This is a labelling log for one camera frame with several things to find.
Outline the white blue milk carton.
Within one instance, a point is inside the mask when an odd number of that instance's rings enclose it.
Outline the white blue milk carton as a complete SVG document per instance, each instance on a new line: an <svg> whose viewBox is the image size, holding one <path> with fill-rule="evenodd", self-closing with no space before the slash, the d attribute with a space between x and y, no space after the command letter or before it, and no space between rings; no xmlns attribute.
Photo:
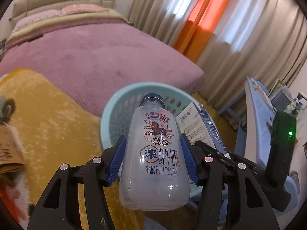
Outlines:
<svg viewBox="0 0 307 230"><path fill-rule="evenodd" d="M192 145L201 141L230 159L214 121L202 104L191 102L175 119L179 130Z"/></svg>

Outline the clear milk bottle blue cap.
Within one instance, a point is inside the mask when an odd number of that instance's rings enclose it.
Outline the clear milk bottle blue cap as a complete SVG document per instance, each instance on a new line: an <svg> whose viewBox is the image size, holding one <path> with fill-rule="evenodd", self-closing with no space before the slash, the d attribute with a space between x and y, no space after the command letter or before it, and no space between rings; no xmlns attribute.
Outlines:
<svg viewBox="0 0 307 230"><path fill-rule="evenodd" d="M146 94L134 111L120 175L122 206L169 211L184 206L191 186L174 116L158 94Z"/></svg>

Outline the light blue desk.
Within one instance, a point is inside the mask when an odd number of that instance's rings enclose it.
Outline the light blue desk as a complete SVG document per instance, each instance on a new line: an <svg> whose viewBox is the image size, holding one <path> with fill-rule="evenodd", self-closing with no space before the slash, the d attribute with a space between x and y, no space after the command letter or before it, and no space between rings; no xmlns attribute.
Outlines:
<svg viewBox="0 0 307 230"><path fill-rule="evenodd" d="M271 133L276 110L267 97L267 89L257 80L247 78L245 91L239 94L232 102L219 110L219 114L229 112L230 115L242 124L242 120L234 113L230 106L242 96L246 98L247 128L238 128L235 153L265 168L270 153ZM306 200L306 154L303 142L306 141L306 123L298 121L296 124L295 146L290 164L289 174L286 177L285 189L291 194L291 200L286 210L281 212L273 208L276 215L282 215L292 209L299 209Z"/></svg>

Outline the stack of books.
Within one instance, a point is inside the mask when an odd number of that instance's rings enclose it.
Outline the stack of books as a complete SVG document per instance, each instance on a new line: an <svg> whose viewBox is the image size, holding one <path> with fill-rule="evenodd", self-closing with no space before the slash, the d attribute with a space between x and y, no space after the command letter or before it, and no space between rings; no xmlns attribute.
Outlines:
<svg viewBox="0 0 307 230"><path fill-rule="evenodd" d="M273 88L270 90L268 98L276 110L282 111L284 111L293 101L293 97L288 90L288 87L279 79L276 80Z"/></svg>

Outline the brown paper bag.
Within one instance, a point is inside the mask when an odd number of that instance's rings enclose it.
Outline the brown paper bag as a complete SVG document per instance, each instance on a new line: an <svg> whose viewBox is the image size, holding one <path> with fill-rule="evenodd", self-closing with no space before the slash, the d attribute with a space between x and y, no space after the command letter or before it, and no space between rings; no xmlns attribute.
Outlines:
<svg viewBox="0 0 307 230"><path fill-rule="evenodd" d="M1 125L1 174L18 172L24 168L20 144L12 129Z"/></svg>

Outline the beige curtain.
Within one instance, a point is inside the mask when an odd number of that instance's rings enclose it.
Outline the beige curtain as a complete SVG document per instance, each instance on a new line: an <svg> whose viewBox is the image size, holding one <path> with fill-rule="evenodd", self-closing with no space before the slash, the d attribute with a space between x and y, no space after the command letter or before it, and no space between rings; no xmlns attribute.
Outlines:
<svg viewBox="0 0 307 230"><path fill-rule="evenodd" d="M133 0L133 26L173 47L198 0ZM206 74L200 94L216 108L247 77L271 87L291 84L306 59L306 17L294 0L230 0L195 62Z"/></svg>

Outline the light blue plastic basket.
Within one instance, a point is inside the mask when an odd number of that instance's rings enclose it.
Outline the light blue plastic basket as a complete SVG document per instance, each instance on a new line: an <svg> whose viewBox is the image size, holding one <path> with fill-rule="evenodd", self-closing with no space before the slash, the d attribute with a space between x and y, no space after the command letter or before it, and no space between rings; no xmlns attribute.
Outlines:
<svg viewBox="0 0 307 230"><path fill-rule="evenodd" d="M146 94L158 94L164 100L165 108L174 118L184 108L190 104L192 97L170 85L143 82L128 85L117 91L107 103L102 115L100 124L100 136L102 146L107 149L110 144L114 144L120 135L129 136L129 129L134 111L140 105L142 97ZM122 172L123 161L120 166L119 179Z"/></svg>

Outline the orange curtain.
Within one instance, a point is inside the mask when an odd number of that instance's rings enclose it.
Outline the orange curtain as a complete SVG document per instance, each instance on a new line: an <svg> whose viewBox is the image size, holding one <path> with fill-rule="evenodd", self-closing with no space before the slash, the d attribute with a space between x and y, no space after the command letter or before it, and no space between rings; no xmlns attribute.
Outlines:
<svg viewBox="0 0 307 230"><path fill-rule="evenodd" d="M217 27L230 0L198 0L173 48L196 62Z"/></svg>

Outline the bed with purple cover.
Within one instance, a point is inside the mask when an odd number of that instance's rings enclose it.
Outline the bed with purple cover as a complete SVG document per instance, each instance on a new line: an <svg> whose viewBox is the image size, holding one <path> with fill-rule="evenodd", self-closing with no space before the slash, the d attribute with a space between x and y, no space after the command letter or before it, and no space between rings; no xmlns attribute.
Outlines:
<svg viewBox="0 0 307 230"><path fill-rule="evenodd" d="M201 68L113 9L13 29L5 48L1 74L19 68L38 72L96 116L129 84L155 81L191 93L205 83Z"/></svg>

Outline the purple pillow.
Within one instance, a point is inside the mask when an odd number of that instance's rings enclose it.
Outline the purple pillow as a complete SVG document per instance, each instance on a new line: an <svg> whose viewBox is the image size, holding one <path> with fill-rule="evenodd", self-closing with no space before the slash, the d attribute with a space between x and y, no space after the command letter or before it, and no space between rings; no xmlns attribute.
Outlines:
<svg viewBox="0 0 307 230"><path fill-rule="evenodd" d="M19 20L15 27L14 30L20 30L21 28L24 28L25 26L28 26L30 24L34 24L36 22L45 20L45 19L50 19L50 18L54 18L54 17L60 17L63 16L63 12L61 10L56 10L56 9L50 9L50 10L46 10L43 12L38 12L36 14L27 16L25 18L22 18L21 20Z"/></svg>

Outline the pink pillow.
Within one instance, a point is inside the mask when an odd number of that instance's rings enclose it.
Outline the pink pillow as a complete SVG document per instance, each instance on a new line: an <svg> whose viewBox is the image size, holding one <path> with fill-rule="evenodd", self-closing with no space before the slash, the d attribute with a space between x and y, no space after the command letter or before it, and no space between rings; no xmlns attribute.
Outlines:
<svg viewBox="0 0 307 230"><path fill-rule="evenodd" d="M61 10L63 15L82 14L90 12L107 12L108 8L101 7L95 4L72 4L64 7Z"/></svg>

